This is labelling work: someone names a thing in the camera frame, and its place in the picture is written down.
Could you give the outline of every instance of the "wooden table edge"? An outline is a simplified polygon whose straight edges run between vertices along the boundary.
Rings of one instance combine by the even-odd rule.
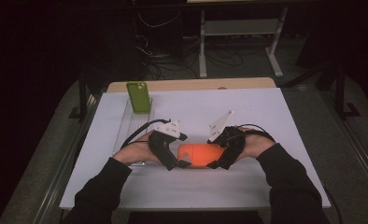
[[[181,79],[146,81],[149,91],[196,91],[276,88],[270,77]],[[112,82],[106,92],[127,92],[126,82]]]

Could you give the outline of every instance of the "person's right hand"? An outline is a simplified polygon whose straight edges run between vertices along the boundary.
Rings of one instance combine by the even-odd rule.
[[[113,155],[113,158],[125,165],[132,165],[133,163],[141,161],[154,161],[156,163],[162,164],[149,149],[149,136],[152,134],[152,132],[144,134],[136,139],[133,143],[120,149]]]
[[[240,128],[240,130],[249,131],[249,128]],[[275,144],[274,141],[257,134],[249,134],[246,136],[246,144],[242,153],[239,155],[236,161],[239,161],[245,157],[251,157],[256,159],[266,149],[270,148]]]

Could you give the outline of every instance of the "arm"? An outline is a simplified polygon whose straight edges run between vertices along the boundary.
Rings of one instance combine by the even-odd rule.
[[[329,223],[325,217],[318,190],[303,165],[280,145],[271,140],[249,135],[240,158],[257,159],[272,187],[270,204],[272,223]]]
[[[144,142],[128,145],[109,158],[102,171],[76,194],[76,204],[63,223],[111,223],[112,211],[120,204],[123,184],[132,172],[128,165],[140,161],[160,163],[149,150],[148,139],[149,133],[137,139]]]

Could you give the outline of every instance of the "table leg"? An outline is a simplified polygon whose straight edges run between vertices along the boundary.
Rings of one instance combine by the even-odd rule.
[[[277,60],[276,60],[276,57],[275,57],[275,49],[276,49],[277,41],[280,38],[280,34],[281,34],[281,31],[282,31],[282,28],[283,28],[283,24],[284,24],[284,20],[286,18],[287,11],[288,11],[287,7],[284,7],[282,9],[282,11],[280,13],[280,16],[279,16],[279,19],[278,19],[277,24],[276,24],[274,37],[273,37],[271,46],[265,48],[266,55],[268,56],[268,59],[269,59],[269,63],[271,64],[272,69],[274,69],[276,77],[283,77],[282,70],[280,69],[280,66],[277,63]]]
[[[199,53],[199,77],[207,77],[206,59],[205,59],[205,11],[201,15],[201,52]]]

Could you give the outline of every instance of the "green object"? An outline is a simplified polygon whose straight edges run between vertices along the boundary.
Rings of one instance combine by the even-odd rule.
[[[131,99],[132,109],[136,114],[149,114],[151,102],[149,99],[149,89],[145,81],[129,81],[126,89]]]

